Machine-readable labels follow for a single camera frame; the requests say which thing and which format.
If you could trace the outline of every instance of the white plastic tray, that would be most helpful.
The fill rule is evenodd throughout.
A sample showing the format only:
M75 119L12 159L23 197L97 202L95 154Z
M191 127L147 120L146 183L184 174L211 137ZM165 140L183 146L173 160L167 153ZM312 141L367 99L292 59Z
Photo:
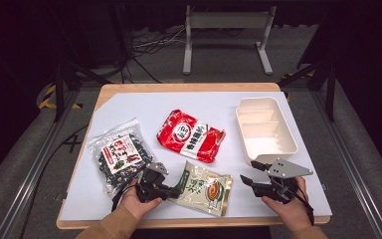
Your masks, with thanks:
M297 152L296 142L274 98L242 99L236 113L248 164L252 160L273 163Z

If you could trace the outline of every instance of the table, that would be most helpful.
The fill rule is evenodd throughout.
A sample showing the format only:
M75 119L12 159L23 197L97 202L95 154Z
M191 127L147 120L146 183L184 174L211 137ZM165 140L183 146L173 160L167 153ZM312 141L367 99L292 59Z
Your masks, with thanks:
M110 101L112 101L113 98L116 98L119 96L121 96L121 97L134 97L134 96L145 96L146 94L155 94L156 97L160 97L163 94L167 94L167 95L169 95L169 94L174 94L174 95L175 94L177 94L177 95L187 95L187 94L209 95L209 94L212 94L212 95L216 95L216 96L220 96L220 97L224 94L226 94L227 96L233 96L234 94L237 94L237 95L239 95L239 97L241 96L241 94L243 94L243 96L246 96L246 95L249 95L249 96L274 95L274 96L279 96L280 101L282 103L282 106L287 105L287 101L285 99L284 94L280 92L280 88L278 87L277 84L274 84L274 83L106 85L101 89L101 92L100 92L99 97L97 99L97 102L95 105L95 112L94 112L91 124L88 128L86 138L90 138L93 135L93 133L96 133L96 128L94 128L94 126L96 126L96 125L94 123L97 123L97 122L99 122L99 124L102 123L101 119L103 116L101 115L101 112L99 110L103 111L104 109L105 110L113 109L113 107L109 107L106 103L110 103ZM309 158L309 155L306 151L306 148L304 147L304 144L303 144L302 139L300 138L300 135L298 134L297 126L294 122L293 117L291 116L290 109L289 108L287 108L287 109L283 108L282 111L284 112L284 116L287 116L287 120L288 120L287 123L289 124L289 127L292 128L292 133L293 133L293 136L295 137L295 140L299 142L298 152L294 155L293 159L300 160L301 158L304 158L304 161L302 161L302 162L307 163L307 165L304 165L304 166L309 167L311 169L314 169L310 159L306 160L307 158ZM235 121L235 120L234 119L225 119L225 120L222 120L222 122L223 121ZM229 138L231 138L231 136L234 135L234 133L232 130L228 129L228 131L229 131ZM152 142L148 141L148 137L146 137L145 140L146 140L147 144L152 146ZM78 213L78 212L83 213L87 210L93 210L93 209L91 209L90 205L83 205L80 201L76 201L76 203L74 204L76 208L74 208L74 209L73 208L70 209L68 206L68 204L69 204L68 200L70 199L70 193L77 193L74 190L71 191L71 189L72 188L78 188L77 186L75 186L75 183L76 183L75 179L77 178L76 173L79 173L79 171L81 171L81 167L84 166L84 165L82 165L82 163L84 163L84 160L86 160L84 158L87 158L87 156L85 156L86 150L87 149L85 148L85 143L84 143L82 146L82 150L79 154L79 159L77 161L76 167L75 167L74 172L73 172L73 177L71 179L70 186L68 188L68 197L64 201L63 206L61 207L60 215L59 215L58 220L57 220L57 225L61 229L86 228L98 220L98 219L96 219L96 220L90 220L90 219L67 220L66 219L69 217L69 216L67 216L68 215L67 210L68 211L71 210L72 213L73 212L74 213ZM157 155L160 155L160 153L162 151L159 150L156 152L157 152L156 153L156 156L157 156ZM219 151L219 154L218 154L219 157L220 157L221 153L222 153L222 148ZM193 160L193 159L188 159L188 160L192 163L197 164L196 160ZM240 164L240 166L243 166L243 168L246 168L245 170L252 169L250 166L248 166L247 164L244 163L244 160L242 160L242 162L243 163ZM166 164L166 161L164 161L164 164L166 165L166 167L169 170L169 164ZM214 169L215 171L217 170L219 165L220 164L216 165L216 167ZM82 174L82 175L87 176L87 177L92 177L92 175L90 175L89 173ZM166 182L165 181L165 183L167 185L169 185L169 184L171 185L172 182ZM225 217L213 217L213 216L205 214L203 212L197 212L197 211L190 210L188 208L182 208L182 207L177 206L171 202L164 202L164 203L162 203L162 205L160 205L158 208L156 208L156 210L158 210L158 211L152 211L151 213L149 213L150 215L148 215L148 217L146 216L146 218L144 218L144 220L139 224L138 228L223 227L223 226L256 226L256 225L257 226L262 226L262 225L266 226L266 225L281 224L280 219L275 215L275 213L273 211L271 211L262 202L260 202L260 198L256 198L254 196L250 187L245 187L245 190L240 191L239 193L246 194L246 199L251 200L251 202L249 202L249 203L256 205L257 207L262 208L261 210L265 210L263 213L265 213L266 216L242 215L242 216L229 217L228 216L229 211L232 212L234 210L234 209L231 209L231 208L233 208L231 205L234 204L234 202L232 200L233 190L234 190L234 187L239 188L240 183L242 183L242 182L240 181L239 176L237 177L236 175L234 175L233 188L231 190L231 194L230 194L231 197L230 197L230 200L228 202L228 204L230 206L228 207L227 215ZM319 184L319 180L318 180L318 177L316 176L315 171L314 171L313 176L307 177L307 186L311 187L311 188L314 188L314 187L319 188L319 190L316 190L316 192L314 192L314 194L312 194L312 193L310 194L310 192L308 192L308 196L311 198L312 203L313 203L313 204L311 204L311 206L314 207L315 223L317 223L317 224L327 223L330 219L331 211L329 209L328 202L326 201L324 192L322 191L321 185ZM318 198L321 198L320 200L317 200L317 202L319 204L315 204L315 198L317 196L318 196ZM103 198L103 201L105 201L105 203L107 204L107 206L102 207L104 212L102 213L102 215L98 215L97 217L103 218L106 214L108 214L110 212L109 209L111 207L111 201L108 199L108 197L107 197L107 199L105 199L106 197L107 196L104 195L104 197L102 197L102 198ZM184 214L184 211L185 211L185 214L189 214L191 216L181 215L181 216L177 216L178 218L164 218L164 219L159 218L160 216L163 216L162 214L165 210L170 212L172 210L173 211L177 210L177 208L181 208L179 210L182 210L181 211L182 214ZM252 209L252 208L246 209L244 206L243 206L243 208L240 208L239 210L254 211L254 209ZM320 211L320 213L322 213L322 215L315 215L315 212L317 210Z

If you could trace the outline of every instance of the metal stand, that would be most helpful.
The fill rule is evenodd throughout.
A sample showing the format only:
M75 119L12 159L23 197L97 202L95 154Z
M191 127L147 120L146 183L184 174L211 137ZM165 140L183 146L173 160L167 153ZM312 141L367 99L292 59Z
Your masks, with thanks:
M192 28L263 28L263 39L261 42L256 42L256 47L266 75L271 75L273 70L266 54L266 43L275 18L275 12L276 6L271 7L269 12L191 12L188 5L185 26L187 41L185 44L183 73L185 75L191 74Z
M319 91L324 82L327 82L327 92L325 100L325 111L330 121L334 121L333 118L333 101L334 101L334 87L336 84L336 71L334 64L331 62L318 62L305 67L304 69L296 72L295 74L282 79L278 85L282 88L287 84L298 80L304 75L314 72L311 79L307 83L308 88L311 91Z
M57 105L54 122L56 122L60 119L65 110L64 86L67 85L69 91L78 91L81 87L81 82L76 72L80 72L102 85L110 84L110 81L82 67L80 64L67 60L63 50L62 40L58 37L61 29L55 26L55 24L52 24L52 20L57 21L52 7L36 3L27 4L26 7L29 9L28 13L32 14L33 19L37 20L45 46L48 47L49 56L56 66L54 77ZM119 22L117 12L114 10L113 5L108 6L108 14L112 20L112 24L115 26L114 29L120 29L120 26L115 25ZM121 42L121 39L119 39L120 34L116 33L115 36L118 38L118 42Z

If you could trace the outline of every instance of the black cable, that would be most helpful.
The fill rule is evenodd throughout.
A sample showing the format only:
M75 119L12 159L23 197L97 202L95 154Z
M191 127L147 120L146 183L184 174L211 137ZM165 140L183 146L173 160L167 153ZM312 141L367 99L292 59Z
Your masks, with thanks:
M132 181L132 179L136 175L138 175L138 173L140 173L144 168L145 168L145 164L142 165L141 167L137 168L136 171L134 173L132 173L130 175L130 177L123 183L123 185L120 186L118 192L112 198L112 208L111 208L111 211L114 211L116 209L116 207L117 207L117 204L119 204L120 198L122 197L123 193L126 191L126 188L128 188L128 187L126 187L126 185L128 185Z
M128 80L129 82L135 84L135 82L132 81L132 74L131 71L129 70L128 63L125 63L126 70L128 71L129 76L126 75L126 73L123 71L123 68L120 70L120 75L122 76L122 83L125 83L125 80Z
M95 80L97 82L100 82L103 85L112 84L112 82L108 81L107 79L99 76L98 74L96 74L96 73L94 73L92 71L84 69L83 67L77 65L76 63L70 62L68 60L65 60L65 62L70 67L74 68L76 71L79 71L79 72L83 73L84 75L88 76L89 78L91 78L91 79L93 79L93 80Z
M147 45L148 44L148 46L150 46L150 45L154 45L154 44L158 44L158 43L160 43L160 42L162 42L162 41L165 41L166 40L166 38L168 38L167 37L167 34L165 33L165 34L157 34L156 36L154 36L153 37L153 39L152 40L149 40L147 37L145 37L145 36L143 36L145 39L146 39L146 41L140 41L139 39L137 39L137 38L139 38L139 37L135 37L134 39L137 39L138 40L138 43L139 44L135 44L135 45L133 45L132 47L134 48L134 47L139 47L140 45Z
M20 239L22 239L24 237L24 233L26 232L26 228L27 228L27 223L29 221L29 218L30 218L30 214L32 212L32 209L33 209L33 204L34 204L34 200L36 198L36 195L37 195L37 190L39 188L39 184L40 184L40 181L42 180L42 177L43 177L43 173L45 172L45 169L46 167L48 166L49 162L51 161L51 158L57 153L57 151L59 150L59 148L64 145L64 143L66 143L68 140L70 140L71 138L73 138L79 131L83 130L84 128L86 128L87 126L89 126L88 124L80 127L79 129L77 129L76 131L74 131L70 136L68 136L65 140L63 140L58 146L57 148L55 148L55 150L52 152L52 154L48 157L48 159L46 160L46 163L42 169L42 171L40 172L40 175L39 175L39 178L38 178L38 181L36 183L36 185L34 186L34 190L33 190L33 195L32 195L32 198L30 200L30 205L29 205L29 209L27 211L27 215L26 215L26 218L24 219L24 223L23 223L23 227L21 229L21 233L20 233Z
M182 35L184 34L183 30L181 30L178 33L171 33L170 35L164 34L162 38L157 39L157 37L161 35L161 34L158 34L151 41L147 41L145 43L134 45L132 47L132 52L133 53L139 53L139 55L133 54L134 57L140 57L144 54L155 54L158 51L160 51L161 49L163 49L164 47L171 46L171 45L177 43L179 40L176 40L175 38L178 38L178 39L181 38ZM136 48L136 47L145 47L145 49L144 50L135 50L134 48Z
M297 193L295 193L294 196L295 196L300 202L302 202L303 206L304 206L305 209L306 209L306 214L308 215L309 222L310 222L311 225L313 226L313 225L314 225L314 209L311 207L311 205L309 205L308 201L306 200L305 193L303 193L303 191L302 191L300 188L298 188L298 190L302 193L303 198L301 198Z
M123 193L125 193L126 190L128 190L129 188L131 188L131 187L133 187L133 186L135 186L135 185L136 185L136 184L129 185L129 186L125 187L125 189L123 189Z
M159 80L157 80L157 79L155 79L148 71L147 71L147 69L145 69L135 58L132 58L132 60L134 60L134 62L136 62L147 74L148 74L148 76L150 76L155 82L157 82L157 83L162 83L162 82L160 82Z
M120 67L116 67L115 69L109 71L109 72L106 72L106 73L103 73L103 74L97 74L98 76L102 77L102 78L109 78L109 77L113 77L114 75L116 75L118 72L120 72ZM80 77L80 80L81 81L92 81L93 79L88 77L88 76L79 76Z

